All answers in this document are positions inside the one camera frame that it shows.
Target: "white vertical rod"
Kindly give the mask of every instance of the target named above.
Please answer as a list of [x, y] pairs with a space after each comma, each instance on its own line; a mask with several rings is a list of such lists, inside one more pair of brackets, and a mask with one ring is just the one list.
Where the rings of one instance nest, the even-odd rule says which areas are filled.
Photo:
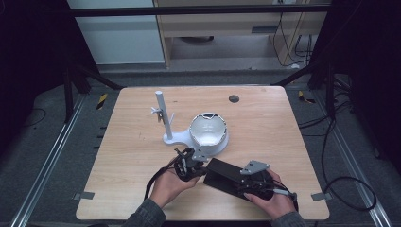
[[159, 108], [163, 112], [163, 122], [165, 123], [167, 139], [171, 140], [173, 138], [173, 134], [171, 133], [170, 121], [168, 119], [167, 108], [165, 105], [165, 99], [163, 98], [163, 93], [161, 91], [156, 92], [157, 102], [159, 103]]

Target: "white bowl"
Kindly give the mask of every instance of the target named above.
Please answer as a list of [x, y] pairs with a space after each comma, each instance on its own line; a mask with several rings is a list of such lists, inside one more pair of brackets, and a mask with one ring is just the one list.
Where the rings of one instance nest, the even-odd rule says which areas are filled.
[[226, 138], [227, 125], [216, 113], [201, 113], [192, 120], [189, 132], [199, 148], [211, 154]]

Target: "white container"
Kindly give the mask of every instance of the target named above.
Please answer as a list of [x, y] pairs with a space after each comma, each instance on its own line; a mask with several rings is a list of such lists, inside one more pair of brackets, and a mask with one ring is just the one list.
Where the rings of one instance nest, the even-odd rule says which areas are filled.
[[222, 152], [228, 143], [226, 122], [216, 113], [197, 115], [192, 120], [189, 133], [196, 147], [207, 156]]

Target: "hand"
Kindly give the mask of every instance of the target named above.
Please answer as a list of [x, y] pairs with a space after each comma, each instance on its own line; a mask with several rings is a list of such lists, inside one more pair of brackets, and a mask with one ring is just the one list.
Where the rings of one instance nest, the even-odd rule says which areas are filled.
[[184, 190], [194, 187], [199, 179], [200, 177], [196, 177], [184, 182], [178, 178], [173, 169], [168, 169], [154, 182], [150, 199], [156, 202], [160, 208], [163, 208]]
[[[275, 181], [281, 182], [279, 175], [269, 168], [267, 171]], [[264, 210], [272, 220], [276, 220], [287, 213], [296, 211], [292, 199], [285, 195], [274, 193], [273, 197], [269, 201], [262, 200], [253, 194], [244, 194], [244, 196]]]

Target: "metal bracket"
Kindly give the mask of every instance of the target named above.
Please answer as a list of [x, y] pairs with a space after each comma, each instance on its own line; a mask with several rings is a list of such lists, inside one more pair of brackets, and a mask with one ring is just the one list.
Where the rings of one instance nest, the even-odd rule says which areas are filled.
[[241, 175], [252, 175], [268, 168], [270, 168], [269, 164], [251, 160], [243, 169], [239, 170], [239, 172]]

